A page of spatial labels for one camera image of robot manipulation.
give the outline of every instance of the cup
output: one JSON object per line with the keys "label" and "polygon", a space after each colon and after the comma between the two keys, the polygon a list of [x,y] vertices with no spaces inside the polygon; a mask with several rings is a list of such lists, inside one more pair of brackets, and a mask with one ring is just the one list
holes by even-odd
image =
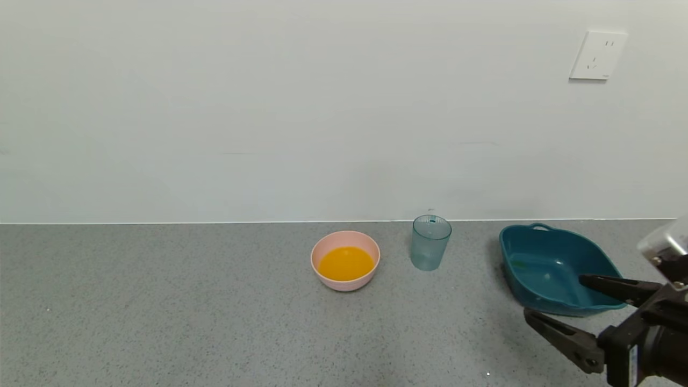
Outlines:
{"label": "cup", "polygon": [[423,271],[440,266],[451,235],[451,224],[435,215],[423,215],[413,221],[411,262]]}

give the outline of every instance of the bowl rim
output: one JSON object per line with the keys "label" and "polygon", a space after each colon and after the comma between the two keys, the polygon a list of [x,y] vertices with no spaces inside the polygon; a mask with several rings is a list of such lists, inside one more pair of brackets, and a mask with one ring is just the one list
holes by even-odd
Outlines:
{"label": "bowl rim", "polygon": [[[375,248],[378,250],[378,261],[375,262],[375,265],[373,266],[373,269],[370,269],[369,272],[367,272],[366,274],[364,274],[364,275],[362,275],[362,276],[360,276],[360,277],[358,277],[358,278],[354,278],[353,280],[348,280],[348,281],[337,281],[337,280],[333,280],[333,279],[331,279],[331,278],[325,277],[324,275],[320,274],[320,272],[318,271],[318,269],[316,269],[316,268],[315,268],[315,265],[313,264],[313,253],[315,252],[315,248],[318,247],[318,244],[320,244],[320,242],[322,242],[325,238],[327,238],[327,237],[329,237],[329,236],[333,236],[334,234],[338,234],[338,233],[357,233],[357,234],[361,234],[362,236],[365,236],[366,238],[370,239],[370,240],[373,242],[373,244],[375,245]],[[320,239],[318,240],[318,242],[316,242],[316,244],[313,245],[313,249],[311,249],[311,251],[310,251],[310,267],[313,268],[313,271],[318,275],[318,277],[320,277],[320,278],[325,278],[327,281],[332,281],[332,282],[337,283],[337,284],[350,284],[350,283],[352,283],[352,282],[359,281],[361,278],[364,278],[366,275],[369,275],[370,273],[373,273],[373,272],[375,271],[375,269],[378,268],[378,265],[380,264],[380,259],[381,259],[381,258],[382,258],[382,255],[380,254],[380,246],[378,245],[377,242],[375,242],[375,239],[371,238],[371,236],[369,236],[369,235],[366,234],[366,233],[362,233],[362,232],[360,232],[360,231],[354,231],[354,230],[340,230],[340,231],[335,231],[334,233],[329,233],[329,234],[327,234],[326,236],[323,236],[322,238],[320,238]]]}
{"label": "bowl rim", "polygon": [[554,302],[555,304],[559,304],[561,306],[564,306],[566,308],[574,309],[574,310],[598,310],[598,311],[608,311],[612,309],[621,309],[626,306],[626,303],[619,301],[618,304],[595,304],[595,305],[589,305],[589,306],[582,306],[582,305],[576,305],[576,304],[571,304],[569,302],[566,302],[564,300],[560,300],[558,298],[550,297],[548,295],[543,295],[540,292],[536,292],[531,289],[530,286],[528,286],[527,283],[523,282],[521,278],[519,278],[518,275],[514,272],[513,266],[511,265],[511,257],[510,257],[510,251],[506,247],[506,243],[504,241],[504,233],[505,231],[508,231],[509,229],[515,229],[515,228],[527,228],[527,229],[535,229],[535,227],[543,227],[547,229],[549,232],[562,232],[562,233],[569,233],[573,234],[577,237],[583,238],[584,240],[588,241],[592,246],[596,247],[601,253],[602,256],[607,260],[612,265],[612,268],[614,269],[614,272],[618,275],[619,278],[623,278],[619,270],[616,268],[616,265],[612,262],[611,259],[609,259],[609,256],[607,253],[604,252],[600,246],[597,245],[597,243],[593,242],[591,239],[579,234],[575,233],[573,231],[565,230],[565,229],[558,229],[556,227],[552,227],[550,225],[536,222],[536,223],[531,223],[531,224],[512,224],[511,226],[504,227],[502,231],[499,233],[499,244],[502,248],[502,257],[504,264],[508,267],[508,270],[512,273],[513,278],[522,286],[524,287],[527,291],[531,292],[532,294],[536,295],[537,297],[542,298],[543,300],[547,300],[549,302]]}

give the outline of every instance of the cup rim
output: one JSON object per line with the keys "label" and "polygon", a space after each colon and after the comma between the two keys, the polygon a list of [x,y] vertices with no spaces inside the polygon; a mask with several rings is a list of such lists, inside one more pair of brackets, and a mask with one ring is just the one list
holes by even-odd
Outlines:
{"label": "cup rim", "polygon": [[[419,233],[418,230],[416,230],[416,221],[417,221],[418,219],[421,219],[423,216],[434,216],[435,218],[439,218],[439,219],[442,219],[443,221],[447,222],[447,225],[449,225],[449,233],[447,234],[447,236],[442,237],[442,238],[429,238],[429,237],[424,236],[424,235],[422,235],[421,233]],[[451,223],[450,223],[447,219],[444,219],[444,218],[441,217],[441,216],[433,215],[432,213],[426,213],[426,214],[424,214],[424,215],[418,216],[416,219],[413,219],[413,224],[411,225],[411,227],[413,227],[413,232],[414,232],[414,233],[418,234],[418,235],[419,235],[420,237],[422,237],[422,238],[430,239],[430,240],[444,240],[444,239],[447,239],[447,238],[449,238],[449,237],[451,236],[451,232],[454,231],[453,227],[451,226]]]}
{"label": "cup rim", "polygon": [[[375,248],[378,250],[378,260],[377,260],[377,262],[375,262],[375,265],[373,266],[372,269],[370,269],[369,272],[367,272],[366,274],[364,274],[364,275],[362,275],[362,276],[360,276],[360,277],[358,277],[358,278],[354,278],[353,280],[348,280],[348,281],[337,281],[337,280],[333,280],[333,279],[331,279],[331,278],[325,277],[324,275],[320,274],[320,272],[318,271],[318,269],[315,268],[315,265],[313,264],[313,253],[315,252],[315,248],[318,247],[318,244],[320,244],[320,242],[322,242],[323,239],[325,239],[325,238],[327,238],[327,237],[329,237],[329,236],[332,236],[332,235],[334,235],[334,234],[338,234],[338,233],[357,233],[357,234],[361,234],[362,236],[365,236],[366,238],[370,239],[370,240],[373,242],[373,244],[375,245]],[[313,249],[310,251],[310,266],[313,268],[313,271],[315,271],[315,273],[318,275],[318,277],[320,277],[320,278],[325,278],[327,281],[332,281],[332,282],[335,282],[335,283],[337,283],[337,284],[350,284],[350,283],[352,283],[352,282],[355,282],[355,281],[360,280],[361,278],[365,277],[366,275],[369,275],[370,273],[374,272],[375,269],[378,268],[378,265],[380,264],[380,259],[381,259],[380,246],[378,245],[377,242],[375,242],[375,239],[371,238],[371,237],[370,237],[368,234],[366,234],[366,233],[362,233],[362,232],[360,232],[360,231],[354,231],[354,230],[340,230],[340,231],[335,231],[334,233],[329,233],[329,234],[327,234],[326,236],[323,236],[322,238],[320,238],[320,240],[318,240],[318,242],[316,242],[316,244],[313,245]]]}

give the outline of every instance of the electrical outlet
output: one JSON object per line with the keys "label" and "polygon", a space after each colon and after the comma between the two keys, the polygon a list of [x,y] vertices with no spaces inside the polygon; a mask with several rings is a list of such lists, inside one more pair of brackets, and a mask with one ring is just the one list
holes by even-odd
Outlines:
{"label": "electrical outlet", "polygon": [[609,79],[628,34],[588,31],[571,70],[571,79]]}

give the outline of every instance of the teal plastic basin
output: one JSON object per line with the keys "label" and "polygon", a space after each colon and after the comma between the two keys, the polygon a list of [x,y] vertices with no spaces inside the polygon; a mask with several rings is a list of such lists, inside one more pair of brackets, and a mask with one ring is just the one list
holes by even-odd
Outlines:
{"label": "teal plastic basin", "polygon": [[506,227],[499,234],[504,276],[528,308],[557,315],[588,316],[626,304],[586,288],[581,274],[621,274],[593,241],[542,223]]}

